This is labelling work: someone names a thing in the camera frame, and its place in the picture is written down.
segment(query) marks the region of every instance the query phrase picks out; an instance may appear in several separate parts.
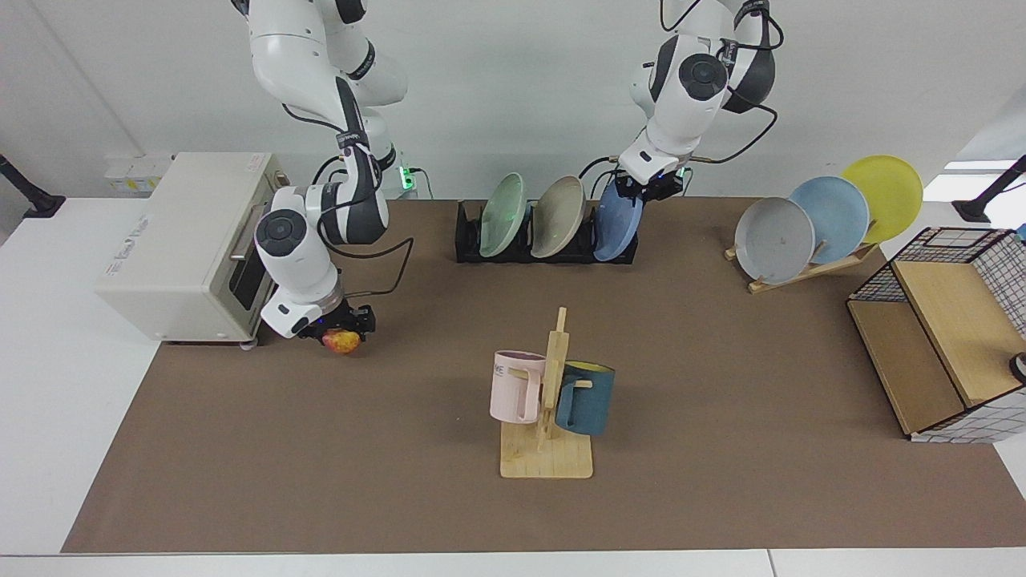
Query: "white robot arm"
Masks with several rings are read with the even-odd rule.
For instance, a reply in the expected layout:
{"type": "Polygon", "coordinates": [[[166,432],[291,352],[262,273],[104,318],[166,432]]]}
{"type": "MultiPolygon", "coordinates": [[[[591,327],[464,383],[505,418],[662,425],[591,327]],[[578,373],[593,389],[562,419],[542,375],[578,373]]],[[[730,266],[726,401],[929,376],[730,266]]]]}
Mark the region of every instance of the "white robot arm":
{"type": "Polygon", "coordinates": [[[640,187],[686,163],[720,108],[761,104],[775,77],[768,0],[669,3],[676,34],[631,86],[648,122],[619,158],[640,187]]]}
{"type": "MultiPolygon", "coordinates": [[[[249,24],[258,81],[293,117],[334,128],[347,179],[275,193],[258,225],[258,253],[278,290],[261,311],[278,334],[291,338],[313,323],[359,332],[373,330],[345,302],[342,275],[323,239],[368,244],[388,228],[382,170],[396,153],[377,114],[358,103],[384,106],[406,93],[394,61],[377,53],[359,28],[364,0],[233,0],[249,24]],[[314,115],[305,118],[291,111],[314,115]]],[[[317,332],[312,335],[319,338],[317,332]]]]}

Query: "green light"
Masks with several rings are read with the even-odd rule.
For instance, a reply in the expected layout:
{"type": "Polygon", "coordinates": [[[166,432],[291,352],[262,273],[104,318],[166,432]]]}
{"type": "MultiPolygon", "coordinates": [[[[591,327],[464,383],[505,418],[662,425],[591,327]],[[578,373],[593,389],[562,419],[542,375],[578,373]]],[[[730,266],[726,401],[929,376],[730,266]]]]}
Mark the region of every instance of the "green light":
{"type": "Polygon", "coordinates": [[[399,166],[399,174],[402,176],[402,190],[411,190],[417,183],[413,181],[413,174],[405,166],[399,166]]]}

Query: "white wall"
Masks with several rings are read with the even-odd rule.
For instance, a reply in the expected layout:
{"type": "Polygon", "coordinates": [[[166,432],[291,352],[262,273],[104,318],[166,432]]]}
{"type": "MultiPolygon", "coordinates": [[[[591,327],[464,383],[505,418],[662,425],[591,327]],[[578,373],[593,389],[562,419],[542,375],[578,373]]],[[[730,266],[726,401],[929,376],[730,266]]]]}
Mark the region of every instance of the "white wall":
{"type": "MultiPolygon", "coordinates": [[[[627,93],[631,71],[666,37],[655,1],[369,9],[365,30],[410,77],[406,101],[383,112],[448,197],[486,196],[510,170],[537,196],[622,151],[643,120],[627,93]]],[[[1008,49],[1026,33],[1016,0],[774,9],[787,43],[767,104],[781,121],[737,161],[698,166],[696,193],[787,194],[880,152],[907,157],[930,182],[1010,99],[1007,72],[1026,68],[1026,51],[1008,49]]],[[[5,0],[0,38],[0,149],[51,192],[106,194],[107,155],[269,150],[303,180],[333,152],[332,134],[289,120],[259,87],[228,0],[5,0]]],[[[701,152],[727,154],[764,121],[723,115],[701,152]]]]}
{"type": "MultiPolygon", "coordinates": [[[[1019,70],[1010,70],[1008,82],[1015,85],[1022,78],[1019,70]]],[[[1026,154],[1026,84],[1001,108],[961,152],[958,160],[1011,160],[1026,154]]]]}

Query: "wooden plate stand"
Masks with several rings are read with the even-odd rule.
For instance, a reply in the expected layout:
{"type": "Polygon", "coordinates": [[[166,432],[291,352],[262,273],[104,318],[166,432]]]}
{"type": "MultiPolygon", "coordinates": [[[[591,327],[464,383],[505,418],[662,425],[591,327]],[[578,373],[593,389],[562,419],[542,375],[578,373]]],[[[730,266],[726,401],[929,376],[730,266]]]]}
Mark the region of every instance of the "wooden plate stand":
{"type": "MultiPolygon", "coordinates": [[[[869,230],[873,229],[873,226],[875,224],[876,221],[869,223],[869,229],[867,230],[867,233],[869,230]]],[[[820,242],[816,246],[816,251],[813,252],[813,258],[816,258],[816,256],[819,255],[821,251],[823,251],[826,244],[827,244],[826,240],[820,242]]],[[[754,281],[748,283],[748,292],[751,293],[752,295],[758,295],[759,293],[765,293],[766,291],[773,291],[774,288],[787,286],[788,284],[794,284],[795,282],[801,282],[802,280],[820,276],[822,274],[836,272],[838,270],[843,270],[857,265],[861,265],[867,258],[869,258],[870,255],[873,254],[873,251],[878,249],[879,246],[880,246],[879,244],[875,243],[874,244],[863,243],[858,248],[856,248],[854,253],[852,253],[851,255],[844,257],[839,261],[835,261],[833,263],[829,263],[826,265],[808,264],[805,267],[805,270],[801,271],[801,274],[795,276],[794,278],[788,280],[787,282],[781,282],[779,284],[770,284],[765,282],[762,277],[756,278],[754,281]]],[[[725,258],[728,261],[737,260],[738,246],[734,245],[727,248],[726,252],[723,253],[723,258],[725,258]]]]}
{"type": "MultiPolygon", "coordinates": [[[[504,478],[590,478],[594,472],[591,437],[556,426],[556,402],[570,336],[564,332],[566,309],[560,307],[556,330],[549,332],[541,414],[526,425],[502,423],[500,474],[504,478]]],[[[575,387],[590,387],[578,381],[575,387]]]]}

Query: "white table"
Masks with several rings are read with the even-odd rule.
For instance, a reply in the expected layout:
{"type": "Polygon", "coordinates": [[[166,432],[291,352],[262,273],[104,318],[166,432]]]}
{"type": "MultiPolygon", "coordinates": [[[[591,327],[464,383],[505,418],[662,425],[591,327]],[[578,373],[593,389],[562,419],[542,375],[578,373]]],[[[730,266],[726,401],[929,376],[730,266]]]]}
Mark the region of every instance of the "white table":
{"type": "MultiPolygon", "coordinates": [[[[92,294],[144,200],[70,199],[0,246],[0,575],[1026,575],[1026,548],[434,555],[60,555],[157,344],[92,294]]],[[[928,204],[926,225],[960,225],[928,204]]],[[[893,253],[904,240],[885,246],[893,253]]],[[[999,447],[1026,493],[1026,438],[999,447]]]]}

